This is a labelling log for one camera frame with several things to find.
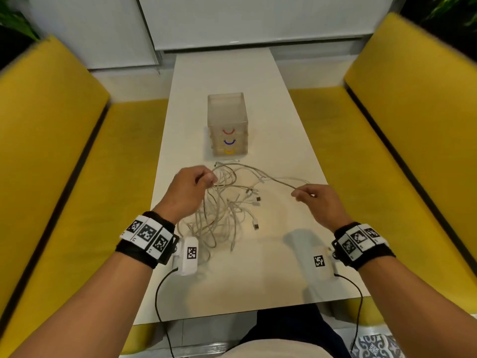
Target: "person's left hand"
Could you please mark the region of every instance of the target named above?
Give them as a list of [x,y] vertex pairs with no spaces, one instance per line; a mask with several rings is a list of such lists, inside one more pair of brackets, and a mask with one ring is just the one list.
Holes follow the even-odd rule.
[[206,189],[212,187],[215,182],[217,177],[205,166],[182,168],[174,176],[167,192],[153,211],[176,224],[199,209]]

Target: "yellow backrest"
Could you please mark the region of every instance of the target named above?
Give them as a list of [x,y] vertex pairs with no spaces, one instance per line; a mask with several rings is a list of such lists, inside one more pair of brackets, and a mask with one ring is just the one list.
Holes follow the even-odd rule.
[[0,74],[0,313],[108,99],[54,37]]
[[476,65],[389,14],[345,81],[477,258]]

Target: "yellow seat cushion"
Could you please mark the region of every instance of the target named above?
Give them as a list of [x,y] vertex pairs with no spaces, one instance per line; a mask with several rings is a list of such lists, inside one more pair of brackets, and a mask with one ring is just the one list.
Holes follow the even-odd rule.
[[345,80],[477,259],[477,65],[390,14]]
[[[67,301],[149,210],[167,100],[114,104],[0,341],[0,358]],[[135,327],[124,353],[143,350],[155,325]]]
[[[369,223],[409,269],[469,313],[477,278],[342,87],[290,90],[319,164],[350,215]],[[359,300],[346,301],[356,319]],[[382,324],[371,298],[364,325]]]
[[109,94],[49,37],[2,71],[0,95],[1,313]]

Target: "wristband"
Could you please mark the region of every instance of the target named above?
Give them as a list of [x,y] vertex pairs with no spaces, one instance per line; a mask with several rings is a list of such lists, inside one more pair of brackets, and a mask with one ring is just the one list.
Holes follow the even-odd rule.
[[166,265],[179,238],[173,223],[153,211],[136,217],[121,234],[116,251],[136,259],[151,268]]
[[377,257],[396,257],[384,237],[368,224],[350,223],[337,229],[334,236],[333,257],[355,270]]

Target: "beige shirt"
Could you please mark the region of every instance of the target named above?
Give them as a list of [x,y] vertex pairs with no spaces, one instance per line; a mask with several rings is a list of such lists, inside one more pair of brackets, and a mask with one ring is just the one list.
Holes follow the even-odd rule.
[[326,350],[309,343],[284,339],[253,340],[223,354],[224,358],[331,358]]

